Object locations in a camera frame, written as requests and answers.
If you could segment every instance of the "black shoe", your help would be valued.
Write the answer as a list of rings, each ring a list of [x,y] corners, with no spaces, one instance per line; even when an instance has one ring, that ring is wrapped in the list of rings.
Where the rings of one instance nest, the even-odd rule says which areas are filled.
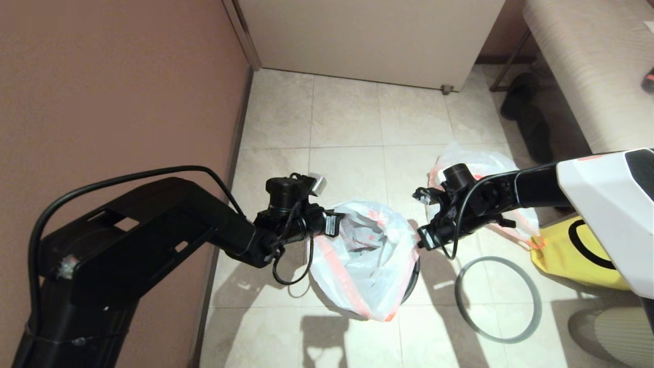
[[[518,116],[518,128],[532,160],[549,164],[554,160],[549,147],[549,127],[543,113],[535,106],[523,107]]]
[[[517,120],[520,110],[525,107],[538,91],[538,77],[531,73],[518,75],[506,92],[500,114],[508,120]]]

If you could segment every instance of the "chair leg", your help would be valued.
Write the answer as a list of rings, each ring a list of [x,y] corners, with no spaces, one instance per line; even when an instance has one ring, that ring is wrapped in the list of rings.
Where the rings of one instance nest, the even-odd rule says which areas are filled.
[[[500,74],[495,78],[495,81],[493,82],[492,86],[490,86],[490,91],[491,92],[498,92],[498,91],[506,91],[507,87],[506,86],[500,86],[500,83],[502,82],[502,79],[504,78],[504,75],[506,75],[506,72],[509,71],[509,68],[511,65],[513,65],[513,61],[515,60],[515,57],[518,56],[520,53],[520,50],[522,50],[523,46],[531,36],[531,31],[529,28],[523,33],[522,37],[520,37],[520,40],[518,41],[517,45],[515,45],[515,48],[511,52],[511,56],[509,56],[509,60],[506,61],[506,64],[504,64],[504,67],[500,71]]]

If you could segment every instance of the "door frame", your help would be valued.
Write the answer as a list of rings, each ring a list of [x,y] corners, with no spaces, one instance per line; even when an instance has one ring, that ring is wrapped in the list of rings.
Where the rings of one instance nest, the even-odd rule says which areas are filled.
[[[245,53],[247,61],[252,66],[253,70],[257,71],[261,69],[261,59],[259,59],[259,55],[256,53],[254,43],[252,42],[252,38],[248,32],[245,17],[243,16],[243,12],[241,12],[241,7],[239,6],[239,0],[222,0],[222,4],[225,6],[227,15],[232,21],[232,26],[234,27],[234,31],[236,31],[236,36],[241,43],[241,47],[243,48],[243,52]]]

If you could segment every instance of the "plastic bag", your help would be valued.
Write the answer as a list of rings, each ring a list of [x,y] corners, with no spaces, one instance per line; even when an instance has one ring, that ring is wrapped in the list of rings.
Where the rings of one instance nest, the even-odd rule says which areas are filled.
[[[418,259],[418,235],[384,204],[352,201],[334,210],[345,213],[339,236],[314,239],[311,275],[336,306],[392,320]]]
[[[431,188],[443,189],[441,183],[445,180],[443,170],[455,165],[466,164],[476,180],[482,177],[518,170],[512,159],[497,152],[467,151],[462,149],[456,142],[447,146],[445,151],[436,160],[436,165],[429,172],[428,186]],[[427,206],[427,216],[433,218],[440,210],[440,205]],[[538,216],[533,208],[519,208],[502,214],[505,218],[514,220],[516,229],[501,227],[497,224],[489,224],[490,229],[504,233],[517,242],[524,242],[532,248],[540,246],[532,241],[532,238],[539,238]]]
[[[543,272],[575,280],[584,285],[598,285],[629,290],[629,285],[617,270],[600,267],[584,257],[573,245],[580,242],[599,258],[610,259],[591,229],[577,216],[541,230],[540,249],[531,250],[532,262]]]

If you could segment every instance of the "white cabinet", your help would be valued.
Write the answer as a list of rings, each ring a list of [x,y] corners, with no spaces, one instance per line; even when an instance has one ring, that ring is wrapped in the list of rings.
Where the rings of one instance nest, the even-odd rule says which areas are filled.
[[[263,67],[458,90],[503,3],[238,0],[234,5]]]

